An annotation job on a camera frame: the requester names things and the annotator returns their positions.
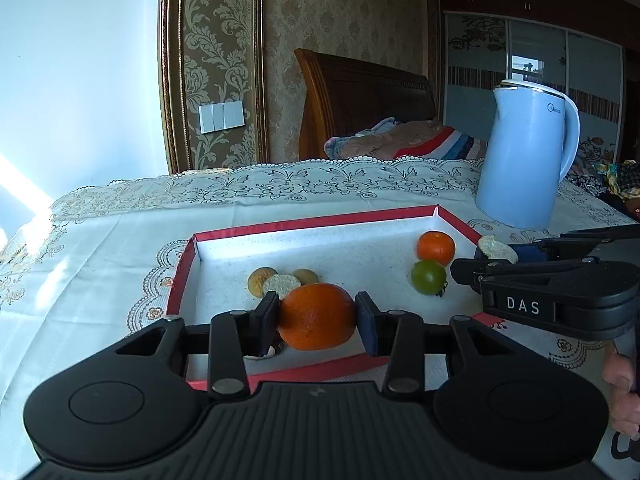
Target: human hand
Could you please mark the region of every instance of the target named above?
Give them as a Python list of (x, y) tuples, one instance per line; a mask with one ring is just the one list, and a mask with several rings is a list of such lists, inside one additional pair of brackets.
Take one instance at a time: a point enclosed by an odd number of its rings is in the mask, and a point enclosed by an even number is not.
[(640, 397), (629, 391), (636, 371), (628, 358), (616, 352), (612, 342), (607, 343), (602, 377), (610, 384), (609, 413), (613, 429), (640, 440)]

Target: light blue kettle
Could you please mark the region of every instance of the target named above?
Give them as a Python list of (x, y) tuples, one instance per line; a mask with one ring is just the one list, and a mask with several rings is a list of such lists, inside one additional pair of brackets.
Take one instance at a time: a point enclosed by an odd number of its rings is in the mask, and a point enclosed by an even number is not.
[(512, 227), (545, 229), (578, 150), (578, 108), (562, 92), (528, 81), (505, 79), (494, 95), (476, 205)]

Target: orange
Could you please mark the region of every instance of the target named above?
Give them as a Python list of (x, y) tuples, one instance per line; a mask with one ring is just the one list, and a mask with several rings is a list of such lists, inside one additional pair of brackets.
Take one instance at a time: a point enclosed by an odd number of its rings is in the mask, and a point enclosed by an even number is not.
[(280, 300), (278, 331), (297, 350), (324, 350), (353, 335), (356, 306), (346, 290), (330, 283), (299, 286)]
[(446, 233), (429, 231), (418, 239), (416, 252), (421, 260), (436, 260), (446, 267), (456, 255), (456, 243)]

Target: tablecloth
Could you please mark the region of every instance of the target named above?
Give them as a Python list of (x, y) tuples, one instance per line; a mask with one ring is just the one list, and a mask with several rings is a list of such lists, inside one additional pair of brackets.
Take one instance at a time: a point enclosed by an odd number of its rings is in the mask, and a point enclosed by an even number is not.
[[(481, 234), (509, 243), (632, 223), (564, 181), (548, 230), (511, 228), (475, 206), (481, 165), (413, 157), (307, 160), (119, 181), (63, 196), (50, 215), (23, 227), (0, 253), (0, 479), (14, 480), (37, 463), (22, 424), (29, 393), (159, 319), (175, 265), (195, 232), (435, 203)], [(551, 360), (606, 390), (602, 343), (510, 322), (494, 328), (525, 344), (544, 340)], [(596, 463), (617, 479), (637, 478), (637, 463), (612, 459), (611, 435), (609, 430)]]

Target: light switch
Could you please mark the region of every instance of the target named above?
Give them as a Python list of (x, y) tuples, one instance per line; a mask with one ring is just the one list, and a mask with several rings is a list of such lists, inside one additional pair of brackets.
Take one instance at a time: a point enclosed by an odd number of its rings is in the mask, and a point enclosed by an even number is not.
[(244, 126), (242, 101), (212, 103), (198, 107), (200, 131), (203, 134)]
[(231, 101), (224, 103), (222, 106), (225, 130), (244, 126), (244, 107), (242, 106), (242, 101)]

